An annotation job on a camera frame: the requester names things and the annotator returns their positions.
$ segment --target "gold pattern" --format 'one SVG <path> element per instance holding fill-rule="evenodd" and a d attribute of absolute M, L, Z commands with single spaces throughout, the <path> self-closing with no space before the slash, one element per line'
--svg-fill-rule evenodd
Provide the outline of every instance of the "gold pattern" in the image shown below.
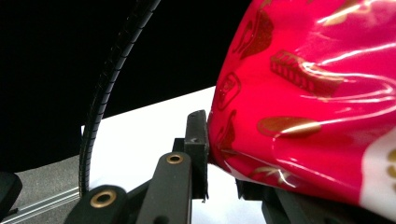
<path fill-rule="evenodd" d="M 395 163 L 388 167 L 388 169 L 387 169 L 388 175 L 390 175 L 390 177 L 392 177 L 392 178 L 396 178 L 396 149 L 393 149 L 388 154 L 388 161 Z"/>
<path fill-rule="evenodd" d="M 242 85 L 238 76 L 231 72 L 220 82 L 219 93 L 217 95 L 218 110 L 224 110 L 228 104 L 239 94 Z"/>
<path fill-rule="evenodd" d="M 291 176 L 290 173 L 286 172 L 286 171 L 282 171 L 280 169 L 277 169 L 275 167 L 271 167 L 271 166 L 263 166 L 263 167 L 259 167 L 257 169 L 255 169 L 253 172 L 251 172 L 248 177 L 249 178 L 253 178 L 254 175 L 257 174 L 261 174 L 261 173 L 265 173 L 265 177 L 268 177 L 270 175 L 275 175 L 275 174 L 279 174 L 278 180 L 277 180 L 277 184 L 279 186 L 281 186 L 282 184 L 286 183 L 287 185 L 293 187 L 292 184 L 287 182 L 287 178 L 289 176 Z"/>
<path fill-rule="evenodd" d="M 237 152 L 232 150 L 233 140 L 235 140 L 235 130 L 233 128 L 233 117 L 236 115 L 236 111 L 233 110 L 228 117 L 228 121 L 225 127 L 222 127 L 216 137 L 215 153 L 223 158 L 223 160 L 217 160 L 218 166 L 223 168 L 226 172 L 230 173 L 231 170 L 228 168 L 225 160 L 230 157 L 237 155 Z"/>
<path fill-rule="evenodd" d="M 388 161 L 396 162 L 396 148 L 388 154 Z"/>
<path fill-rule="evenodd" d="M 285 50 L 280 50 L 270 60 L 272 72 L 317 97 L 332 97 L 344 81 L 342 77 L 332 76 L 330 72 L 314 63 L 307 62 Z"/>
<path fill-rule="evenodd" d="M 320 123 L 296 117 L 271 117 L 257 124 L 260 133 L 270 137 L 307 137 L 320 132 Z"/>
<path fill-rule="evenodd" d="M 334 13 L 324 22 L 324 26 L 335 25 L 344 22 L 347 19 L 347 13 L 350 8 L 358 4 L 358 0 L 346 0 L 343 5 L 337 8 Z"/>
<path fill-rule="evenodd" d="M 271 1 L 262 3 L 256 18 L 247 23 L 238 46 L 233 49 L 233 53 L 241 53 L 241 59 L 260 53 L 271 45 L 274 25 L 267 13 L 262 10 L 262 7 L 270 3 Z"/>
<path fill-rule="evenodd" d="M 371 3 L 372 1 L 370 0 L 346 0 L 345 3 L 337 8 L 332 15 L 323 18 L 318 22 L 324 22 L 324 26 L 342 23 L 351 13 L 364 14 L 371 12 Z"/>

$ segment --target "pink plastic wrapping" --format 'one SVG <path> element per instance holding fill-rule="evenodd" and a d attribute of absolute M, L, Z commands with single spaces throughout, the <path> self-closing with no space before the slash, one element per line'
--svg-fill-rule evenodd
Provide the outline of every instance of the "pink plastic wrapping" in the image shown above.
<path fill-rule="evenodd" d="M 253 0 L 219 75 L 211 158 L 396 221 L 396 1 Z"/>

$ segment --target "white table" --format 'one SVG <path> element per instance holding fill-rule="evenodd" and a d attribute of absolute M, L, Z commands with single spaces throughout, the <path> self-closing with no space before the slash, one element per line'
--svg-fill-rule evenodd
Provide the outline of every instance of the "white table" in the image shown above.
<path fill-rule="evenodd" d="M 93 149 L 91 188 L 108 184 L 130 191 L 151 179 L 161 155 L 184 137 L 187 116 L 209 113 L 213 93 L 214 87 L 104 119 Z M 262 203 L 239 200 L 232 176 L 209 165 L 208 183 L 209 200 L 192 202 L 193 224 L 265 223 Z"/>

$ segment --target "black background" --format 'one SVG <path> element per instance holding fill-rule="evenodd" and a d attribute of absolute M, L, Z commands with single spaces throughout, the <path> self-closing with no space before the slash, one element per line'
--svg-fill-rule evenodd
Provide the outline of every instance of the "black background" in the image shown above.
<path fill-rule="evenodd" d="M 247 0 L 162 0 L 105 116 L 216 84 Z M 0 0 L 0 171 L 78 154 L 93 87 L 134 1 Z"/>

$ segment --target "black metal bracket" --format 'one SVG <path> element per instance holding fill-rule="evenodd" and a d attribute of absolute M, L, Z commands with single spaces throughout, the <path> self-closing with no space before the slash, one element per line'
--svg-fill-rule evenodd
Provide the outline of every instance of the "black metal bracket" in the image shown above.
<path fill-rule="evenodd" d="M 207 198 L 208 152 L 206 114 L 196 111 L 188 116 L 186 138 L 175 139 L 150 181 L 128 193 L 116 186 L 93 189 L 65 223 L 191 223 L 191 200 Z"/>
<path fill-rule="evenodd" d="M 17 175 L 0 172 L 0 221 L 8 214 L 22 190 L 22 182 Z"/>
<path fill-rule="evenodd" d="M 361 207 L 236 180 L 239 198 L 262 201 L 267 224 L 395 224 Z"/>

